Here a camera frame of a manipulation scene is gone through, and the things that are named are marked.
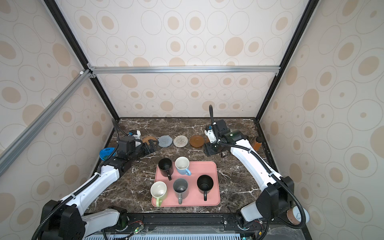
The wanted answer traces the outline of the woven rattan coaster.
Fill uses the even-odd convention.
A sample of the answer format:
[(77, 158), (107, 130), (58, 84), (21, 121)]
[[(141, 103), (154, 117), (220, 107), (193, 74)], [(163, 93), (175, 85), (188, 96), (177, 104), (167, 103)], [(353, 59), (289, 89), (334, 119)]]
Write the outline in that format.
[(143, 143), (147, 143), (147, 144), (149, 144), (150, 140), (157, 141), (157, 138), (155, 138), (153, 136), (148, 136), (148, 137), (145, 137), (145, 138), (142, 139)]

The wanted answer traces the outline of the light blue woven coaster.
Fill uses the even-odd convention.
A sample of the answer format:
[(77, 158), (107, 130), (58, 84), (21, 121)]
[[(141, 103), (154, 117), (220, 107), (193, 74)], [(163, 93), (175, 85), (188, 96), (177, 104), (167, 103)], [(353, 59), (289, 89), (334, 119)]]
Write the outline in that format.
[(161, 136), (158, 138), (158, 142), (161, 148), (167, 148), (173, 143), (173, 139), (170, 136)]

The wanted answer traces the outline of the multicolour stitched white coaster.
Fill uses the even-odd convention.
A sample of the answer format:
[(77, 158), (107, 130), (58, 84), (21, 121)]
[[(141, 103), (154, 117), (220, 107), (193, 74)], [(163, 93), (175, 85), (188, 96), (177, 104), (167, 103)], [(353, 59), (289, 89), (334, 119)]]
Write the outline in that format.
[(189, 143), (189, 139), (186, 136), (180, 135), (175, 137), (173, 143), (177, 148), (183, 148)]

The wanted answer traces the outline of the light blue mug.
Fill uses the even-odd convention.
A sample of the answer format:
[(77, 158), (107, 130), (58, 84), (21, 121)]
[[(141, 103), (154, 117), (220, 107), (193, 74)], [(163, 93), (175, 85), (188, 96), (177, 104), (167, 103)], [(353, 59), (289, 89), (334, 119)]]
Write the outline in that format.
[(179, 157), (175, 161), (175, 167), (179, 174), (191, 176), (191, 171), (189, 169), (190, 167), (190, 161), (186, 157)]

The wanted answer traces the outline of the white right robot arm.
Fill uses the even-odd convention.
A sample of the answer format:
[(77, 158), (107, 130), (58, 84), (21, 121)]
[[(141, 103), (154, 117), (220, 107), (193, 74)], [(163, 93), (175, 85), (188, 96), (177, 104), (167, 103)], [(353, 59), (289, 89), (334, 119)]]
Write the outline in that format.
[(205, 128), (209, 142), (204, 144), (207, 156), (231, 152), (251, 173), (257, 182), (261, 194), (255, 202), (242, 207), (237, 212), (237, 219), (242, 228), (247, 228), (254, 220), (270, 221), (287, 212), (292, 206), (299, 210), (298, 224), (283, 220), (290, 228), (303, 228), (308, 217), (305, 209), (294, 195), (294, 182), (290, 177), (282, 177), (273, 170), (253, 149), (248, 138), (239, 130), (231, 131), (224, 120), (211, 120)]

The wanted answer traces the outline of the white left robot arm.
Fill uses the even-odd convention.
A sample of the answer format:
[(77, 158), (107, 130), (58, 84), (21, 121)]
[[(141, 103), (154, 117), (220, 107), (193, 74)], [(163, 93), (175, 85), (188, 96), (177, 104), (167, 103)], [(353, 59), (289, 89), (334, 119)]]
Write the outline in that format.
[(158, 147), (156, 139), (143, 142), (135, 133), (120, 138), (115, 148), (101, 150), (102, 162), (89, 180), (61, 200), (51, 200), (44, 205), (40, 225), (32, 239), (82, 240), (110, 227), (118, 232), (124, 231), (129, 218), (123, 208), (109, 207), (90, 215), (84, 213), (107, 187), (131, 168), (134, 161), (154, 153)]

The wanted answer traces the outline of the blue lidded white cup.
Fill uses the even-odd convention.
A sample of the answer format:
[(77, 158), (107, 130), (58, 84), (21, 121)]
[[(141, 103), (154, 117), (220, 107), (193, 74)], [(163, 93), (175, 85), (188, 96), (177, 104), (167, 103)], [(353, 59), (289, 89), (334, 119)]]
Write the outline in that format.
[(115, 148), (104, 148), (100, 151), (99, 157), (102, 161), (106, 161), (114, 152)]

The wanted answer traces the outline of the black mug back left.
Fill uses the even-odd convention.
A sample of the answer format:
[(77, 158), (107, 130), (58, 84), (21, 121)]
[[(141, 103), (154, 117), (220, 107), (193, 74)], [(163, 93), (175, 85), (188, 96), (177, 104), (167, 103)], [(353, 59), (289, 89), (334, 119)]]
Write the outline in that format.
[(163, 158), (159, 161), (158, 167), (163, 177), (167, 177), (169, 181), (172, 180), (172, 174), (174, 172), (173, 162), (169, 158)]

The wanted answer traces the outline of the black mug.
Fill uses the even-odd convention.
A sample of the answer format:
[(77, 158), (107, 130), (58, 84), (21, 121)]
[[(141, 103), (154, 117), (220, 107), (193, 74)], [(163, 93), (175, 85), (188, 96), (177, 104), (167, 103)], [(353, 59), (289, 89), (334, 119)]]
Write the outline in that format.
[(172, 174), (174, 172), (173, 162), (169, 158), (163, 158), (159, 161), (158, 167), (163, 177), (167, 177), (169, 181), (172, 180)]
[(204, 201), (208, 199), (208, 193), (214, 186), (214, 180), (208, 175), (201, 175), (197, 179), (199, 191), (204, 195)]

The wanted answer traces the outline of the orange bottle black cap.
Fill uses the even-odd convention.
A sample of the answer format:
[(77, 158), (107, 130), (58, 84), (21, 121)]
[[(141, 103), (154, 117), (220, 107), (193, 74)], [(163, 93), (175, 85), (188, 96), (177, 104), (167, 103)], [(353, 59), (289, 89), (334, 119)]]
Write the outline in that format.
[(263, 137), (257, 136), (252, 138), (251, 146), (255, 151), (258, 151), (263, 144)]

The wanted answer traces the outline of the green white mug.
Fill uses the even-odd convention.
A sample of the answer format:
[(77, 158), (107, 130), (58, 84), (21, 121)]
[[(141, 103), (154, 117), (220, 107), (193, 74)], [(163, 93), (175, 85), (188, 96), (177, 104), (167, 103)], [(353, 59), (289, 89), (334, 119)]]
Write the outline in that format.
[(151, 186), (151, 195), (155, 199), (155, 207), (161, 207), (168, 196), (168, 188), (164, 182), (158, 181)]

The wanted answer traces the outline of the grey mug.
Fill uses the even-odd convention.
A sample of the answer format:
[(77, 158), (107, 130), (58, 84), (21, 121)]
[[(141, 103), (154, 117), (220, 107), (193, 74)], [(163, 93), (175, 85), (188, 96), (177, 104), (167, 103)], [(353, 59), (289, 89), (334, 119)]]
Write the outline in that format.
[(175, 180), (175, 182), (173, 183), (173, 189), (176, 194), (179, 205), (182, 205), (183, 200), (188, 197), (188, 194), (189, 194), (188, 186), (189, 185), (187, 180), (183, 178), (179, 178)]

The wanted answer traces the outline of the black mug front right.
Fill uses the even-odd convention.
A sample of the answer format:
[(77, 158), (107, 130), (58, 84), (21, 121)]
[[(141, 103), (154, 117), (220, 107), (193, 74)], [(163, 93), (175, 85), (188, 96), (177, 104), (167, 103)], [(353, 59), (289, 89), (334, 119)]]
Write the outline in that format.
[(204, 201), (208, 199), (208, 193), (214, 186), (214, 180), (208, 175), (201, 175), (197, 179), (199, 191), (204, 195)]

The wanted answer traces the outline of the pink tray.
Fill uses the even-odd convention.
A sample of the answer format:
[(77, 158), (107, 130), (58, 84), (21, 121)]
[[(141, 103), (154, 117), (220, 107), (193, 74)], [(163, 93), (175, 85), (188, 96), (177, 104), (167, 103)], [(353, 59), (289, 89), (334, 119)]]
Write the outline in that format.
[[(161, 174), (161, 170), (156, 168), (156, 182), (164, 182), (167, 185), (167, 197), (161, 203), (160, 207), (199, 207), (199, 206), (217, 206), (221, 202), (217, 165), (212, 161), (190, 162), (191, 176), (181, 175), (174, 170), (172, 180)], [(208, 175), (214, 181), (213, 188), (208, 192), (208, 198), (204, 201), (204, 193), (197, 186), (197, 180), (201, 175)], [(188, 196), (180, 205), (176, 193), (173, 189), (175, 180), (183, 178), (188, 182)]]

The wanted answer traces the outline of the aluminium left side bar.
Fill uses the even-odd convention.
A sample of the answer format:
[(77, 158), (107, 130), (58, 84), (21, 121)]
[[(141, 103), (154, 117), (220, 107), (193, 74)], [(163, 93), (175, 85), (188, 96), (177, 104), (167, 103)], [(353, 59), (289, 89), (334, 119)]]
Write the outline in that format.
[(83, 70), (40, 115), (5, 149), (1, 155), (1, 175), (19, 157), (32, 140), (40, 133), (47, 123), (60, 111), (74, 92), (91, 77), (90, 70)]

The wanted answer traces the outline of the aluminium back crossbar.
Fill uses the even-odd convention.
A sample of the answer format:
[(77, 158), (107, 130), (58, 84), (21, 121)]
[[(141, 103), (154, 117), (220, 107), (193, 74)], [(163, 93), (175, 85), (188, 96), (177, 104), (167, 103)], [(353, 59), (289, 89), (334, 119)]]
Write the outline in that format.
[(278, 73), (280, 66), (91, 67), (94, 74)]

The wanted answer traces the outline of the brown can white lid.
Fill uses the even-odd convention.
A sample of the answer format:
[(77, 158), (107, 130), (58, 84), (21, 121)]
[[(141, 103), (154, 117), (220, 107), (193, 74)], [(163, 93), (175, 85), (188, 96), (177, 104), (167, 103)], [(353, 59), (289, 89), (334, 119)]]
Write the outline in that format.
[[(310, 215), (306, 209), (304, 209), (306, 216), (306, 224), (310, 221)], [(297, 206), (287, 211), (287, 218), (293, 225), (299, 225), (302, 220), (302, 215)]]

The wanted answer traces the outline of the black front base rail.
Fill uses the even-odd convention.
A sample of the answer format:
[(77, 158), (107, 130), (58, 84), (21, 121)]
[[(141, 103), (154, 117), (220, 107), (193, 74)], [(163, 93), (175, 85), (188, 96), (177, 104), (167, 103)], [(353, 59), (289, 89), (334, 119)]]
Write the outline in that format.
[(310, 240), (307, 228), (296, 230), (280, 220), (256, 220), (241, 228), (232, 213), (128, 214), (123, 231), (107, 228), (89, 240)]

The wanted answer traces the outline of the black right corner post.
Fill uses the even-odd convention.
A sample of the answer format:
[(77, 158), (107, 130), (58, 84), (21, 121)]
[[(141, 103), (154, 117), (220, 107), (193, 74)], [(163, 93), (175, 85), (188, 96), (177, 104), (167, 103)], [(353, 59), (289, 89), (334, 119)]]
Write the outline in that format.
[(316, 9), (316, 7), (318, 6), (318, 3), (319, 3), (319, 0), (310, 0), (308, 1), (308, 4), (300, 18), (300, 21), (298, 23), (298, 26), (293, 34), (293, 37), (290, 41), (290, 43), (288, 44), (288, 47), (287, 47), (287, 50), (284, 54), (284, 57), (280, 63), (280, 70), (279, 72), (277, 73), (277, 75), (274, 77), (268, 91), (267, 91), (267, 94), (262, 102), (262, 105), (260, 107), (260, 110), (255, 118), (256, 120), (256, 123), (260, 122), (260, 120), (262, 119), (273, 95), (274, 95), (274, 92), (275, 90), (277, 89), (278, 85), (279, 85), (279, 82), (283, 76), (283, 74), (285, 73), (286, 71), (286, 68), (288, 67), (288, 64), (299, 44), (299, 41), (301, 40), (303, 34), (304, 34), (304, 31), (306, 30), (307, 28), (307, 25), (309, 24), (310, 20), (311, 20), (311, 17), (313, 16), (313, 13)]

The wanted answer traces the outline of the black corner frame post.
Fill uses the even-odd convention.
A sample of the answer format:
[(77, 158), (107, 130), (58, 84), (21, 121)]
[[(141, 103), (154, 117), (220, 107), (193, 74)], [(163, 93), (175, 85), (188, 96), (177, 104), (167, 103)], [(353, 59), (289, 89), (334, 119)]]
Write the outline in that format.
[(80, 61), (80, 64), (85, 70), (89, 70), (92, 74), (91, 76), (91, 82), (93, 83), (94, 87), (96, 88), (98, 94), (100, 95), (102, 101), (106, 105), (109, 113), (111, 114), (112, 118), (118, 123), (120, 120), (120, 117), (115, 110), (115, 108), (112, 105), (112, 102), (110, 101), (109, 97), (106, 94), (106, 91), (102, 87), (102, 84), (100, 83), (98, 77), (96, 74), (93, 73), (91, 70), (91, 65), (81, 48), (78, 40), (76, 39), (73, 31), (71, 30), (70, 26), (68, 25), (67, 20), (63, 16), (61, 10), (59, 9), (59, 5), (56, 3), (56, 1), (50, 1), (45, 0), (45, 5), (47, 6), (49, 12), (53, 16), (55, 22), (59, 26), (59, 29), (63, 33), (64, 37), (66, 38), (67, 42), (69, 43), (70, 47), (72, 48), (73, 52), (75, 53), (77, 59)]

